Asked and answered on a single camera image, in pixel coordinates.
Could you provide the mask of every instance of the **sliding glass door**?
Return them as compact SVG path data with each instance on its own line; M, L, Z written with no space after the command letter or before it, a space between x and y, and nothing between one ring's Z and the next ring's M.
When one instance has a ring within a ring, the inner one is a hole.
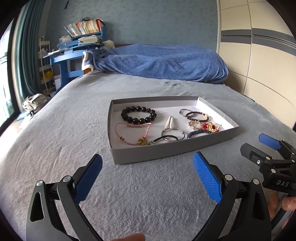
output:
M11 77L11 43L14 24L0 39L0 135L19 114Z

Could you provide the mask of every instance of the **blue gripper pad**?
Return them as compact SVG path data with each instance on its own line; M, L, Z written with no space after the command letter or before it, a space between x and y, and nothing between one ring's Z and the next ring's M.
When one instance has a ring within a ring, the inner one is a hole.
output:
M273 139L272 137L265 135L265 134L260 134L259 135L259 141L261 143L263 143L264 145L269 146L270 148L274 149L274 150L279 150L281 149L281 145L280 143Z
M221 183L215 177L209 167L207 160L197 152L193 155L193 166L200 177L208 195L211 199L219 203L222 199Z
M102 166L102 157L100 155L97 155L96 158L92 161L92 163L88 166L87 170L84 172L79 182L76 184L75 203L77 205L87 198L94 182L96 181L96 178L102 170Z

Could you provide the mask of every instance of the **wooden floor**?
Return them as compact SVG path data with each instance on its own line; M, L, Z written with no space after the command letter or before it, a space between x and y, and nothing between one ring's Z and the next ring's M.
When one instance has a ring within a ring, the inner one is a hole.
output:
M0 158L4 157L8 152L9 148L15 142L21 129L19 129L22 120L14 121L0 136Z

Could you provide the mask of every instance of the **white plush toy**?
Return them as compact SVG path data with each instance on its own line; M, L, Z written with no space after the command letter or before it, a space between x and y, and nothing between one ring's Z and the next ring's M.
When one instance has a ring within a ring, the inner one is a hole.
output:
M114 49L115 48L114 42L112 40L104 41L103 45L104 46L100 47L100 49Z

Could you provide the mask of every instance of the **silver bangle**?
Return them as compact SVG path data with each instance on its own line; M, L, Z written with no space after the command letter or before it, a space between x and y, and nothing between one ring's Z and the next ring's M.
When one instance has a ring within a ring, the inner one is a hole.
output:
M165 128L164 130L161 131L161 136L163 136L163 133L164 133L165 131L168 131L168 130L176 130L176 131L180 131L184 136L183 136L182 138L180 138L179 140L183 140L183 139L185 138L185 133L184 133L184 131L182 131L182 130L180 130L180 129L178 129L178 128L175 128L175 127ZM176 140L170 140L170 139L167 139L166 137L163 138L163 139L164 139L165 141L167 141L167 142L176 141Z
M183 111L183 110L187 110L188 112L192 112L192 110L189 110L189 109L181 109L181 110L179 111L179 114L180 114L181 116L183 116L183 117L186 117L185 115L182 114L182 111Z

